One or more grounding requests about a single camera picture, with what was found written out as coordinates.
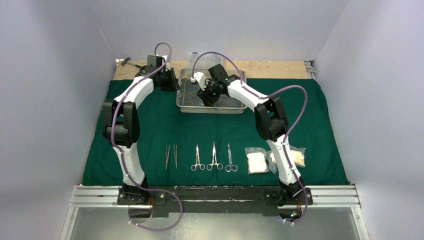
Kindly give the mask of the silver hemostat forceps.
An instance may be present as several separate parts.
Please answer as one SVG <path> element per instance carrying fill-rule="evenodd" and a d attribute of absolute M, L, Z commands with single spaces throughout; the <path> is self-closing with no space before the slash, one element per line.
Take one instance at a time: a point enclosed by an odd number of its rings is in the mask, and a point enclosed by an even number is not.
<path fill-rule="evenodd" d="M 211 171 L 214 167 L 216 167 L 218 170 L 222 170 L 224 168 L 223 164 L 218 162 L 215 142 L 213 142 L 212 145 L 212 160 L 211 163 L 206 165 L 206 170 Z"/>
<path fill-rule="evenodd" d="M 195 163 L 190 167 L 192 171 L 196 171 L 197 169 L 203 171 L 206 168 L 206 165 L 201 163 L 200 161 L 200 152 L 199 145 L 196 144 L 196 153 L 195 153 Z"/>

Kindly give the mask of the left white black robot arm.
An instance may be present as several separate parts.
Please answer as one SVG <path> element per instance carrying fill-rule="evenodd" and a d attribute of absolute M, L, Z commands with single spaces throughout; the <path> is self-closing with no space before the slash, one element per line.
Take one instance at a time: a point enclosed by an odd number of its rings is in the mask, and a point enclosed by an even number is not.
<path fill-rule="evenodd" d="M 123 174 L 120 198 L 138 205 L 148 201 L 150 193 L 137 147 L 141 131 L 138 107 L 155 89 L 172 92 L 177 88 L 168 55 L 149 55 L 131 85 L 113 100 L 103 102 L 102 135 L 116 152 Z"/>

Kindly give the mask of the dark green surgical drape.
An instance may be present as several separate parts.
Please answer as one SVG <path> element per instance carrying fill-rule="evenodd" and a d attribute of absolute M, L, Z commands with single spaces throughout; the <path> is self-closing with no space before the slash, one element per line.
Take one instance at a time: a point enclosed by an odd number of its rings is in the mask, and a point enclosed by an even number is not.
<path fill-rule="evenodd" d="M 348 185 L 350 182 L 342 163 L 332 129 L 326 97 L 313 79 L 251 78 L 248 85 L 263 94 L 297 85 L 279 96 L 290 124 L 289 144 L 306 148 L 305 167 L 299 172 L 307 185 Z M 245 148 L 264 148 L 268 144 L 256 131 L 254 113 L 247 109 L 242 114 L 183 113 L 176 104 L 175 92 L 155 90 L 138 108 L 140 136 L 137 142 L 139 160 L 150 186 L 189 185 L 277 185 L 275 173 L 248 174 Z M 206 165 L 212 162 L 213 142 L 217 161 L 222 170 Z M 226 172 L 228 143 L 237 172 Z M 177 169 L 173 144 L 177 144 Z M 205 170 L 191 170 L 196 161 L 196 144 L 200 162 Z M 167 170 L 166 146 L 170 145 Z"/>

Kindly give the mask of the silver surgical scissors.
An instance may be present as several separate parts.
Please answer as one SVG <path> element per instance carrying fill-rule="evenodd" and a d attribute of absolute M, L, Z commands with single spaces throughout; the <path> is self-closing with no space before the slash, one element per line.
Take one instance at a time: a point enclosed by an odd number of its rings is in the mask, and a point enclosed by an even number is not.
<path fill-rule="evenodd" d="M 227 153 L 228 153 L 228 165 L 225 166 L 226 172 L 237 172 L 238 166 L 233 163 L 233 156 L 230 143 L 227 144 Z"/>

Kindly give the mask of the metal wire mesh tray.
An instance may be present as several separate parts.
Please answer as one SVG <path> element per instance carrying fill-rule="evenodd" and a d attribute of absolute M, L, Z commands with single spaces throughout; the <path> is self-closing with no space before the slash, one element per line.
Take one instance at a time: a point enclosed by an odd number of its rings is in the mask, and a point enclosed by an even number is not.
<path fill-rule="evenodd" d="M 176 94 L 176 105 L 183 113 L 199 114 L 242 114 L 247 106 L 241 101 L 221 95 L 213 107 L 205 106 L 203 101 L 197 96 L 200 87 L 197 83 L 191 82 L 192 69 L 182 68 L 179 71 L 178 84 L 180 89 Z"/>

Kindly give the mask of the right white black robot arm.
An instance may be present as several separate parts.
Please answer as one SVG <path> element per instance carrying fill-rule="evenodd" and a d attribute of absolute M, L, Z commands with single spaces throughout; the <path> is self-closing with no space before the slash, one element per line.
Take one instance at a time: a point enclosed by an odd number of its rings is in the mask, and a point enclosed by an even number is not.
<path fill-rule="evenodd" d="M 258 135 L 269 145 L 278 169 L 280 196 L 288 204 L 305 194 L 305 184 L 294 160 L 290 157 L 289 125 L 283 102 L 276 94 L 264 95 L 248 86 L 241 75 L 229 75 L 221 64 L 208 70 L 209 77 L 201 71 L 193 71 L 191 82 L 200 87 L 197 95 L 205 106 L 212 107 L 221 95 L 234 98 L 254 112 Z"/>

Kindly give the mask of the white gauze packet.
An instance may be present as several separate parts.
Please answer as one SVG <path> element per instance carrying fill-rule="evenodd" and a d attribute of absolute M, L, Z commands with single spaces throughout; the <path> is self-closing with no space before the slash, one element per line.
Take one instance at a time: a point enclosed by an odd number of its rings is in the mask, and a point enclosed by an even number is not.
<path fill-rule="evenodd" d="M 245 154 L 247 157 L 248 174 L 261 174 L 269 171 L 266 162 L 266 150 L 261 147 L 246 147 Z"/>

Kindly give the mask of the silver tweezers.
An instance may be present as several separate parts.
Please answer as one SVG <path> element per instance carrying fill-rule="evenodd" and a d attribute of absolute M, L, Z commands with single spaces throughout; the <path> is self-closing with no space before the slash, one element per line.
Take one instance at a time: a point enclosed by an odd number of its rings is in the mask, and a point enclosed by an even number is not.
<path fill-rule="evenodd" d="M 174 156 L 174 164 L 175 168 L 178 168 L 178 145 L 176 143 L 173 144 L 173 156 Z"/>
<path fill-rule="evenodd" d="M 167 145 L 165 147 L 165 169 L 168 170 L 168 165 L 169 165 L 169 156 L 170 156 L 170 145 Z"/>

